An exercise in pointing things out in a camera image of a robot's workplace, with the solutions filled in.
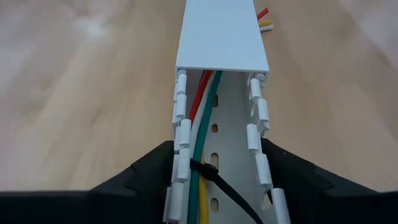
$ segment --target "wood grain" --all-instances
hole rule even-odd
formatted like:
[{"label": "wood grain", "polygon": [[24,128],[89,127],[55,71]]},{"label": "wood grain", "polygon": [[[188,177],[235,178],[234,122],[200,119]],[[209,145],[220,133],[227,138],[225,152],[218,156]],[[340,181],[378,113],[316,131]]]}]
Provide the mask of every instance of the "wood grain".
[{"label": "wood grain", "polygon": [[[64,0],[0,4],[2,190],[89,189],[172,138],[185,1],[88,2],[87,15]],[[360,184],[398,189],[398,4],[256,1],[265,6],[275,25],[262,35],[266,136]]]}]

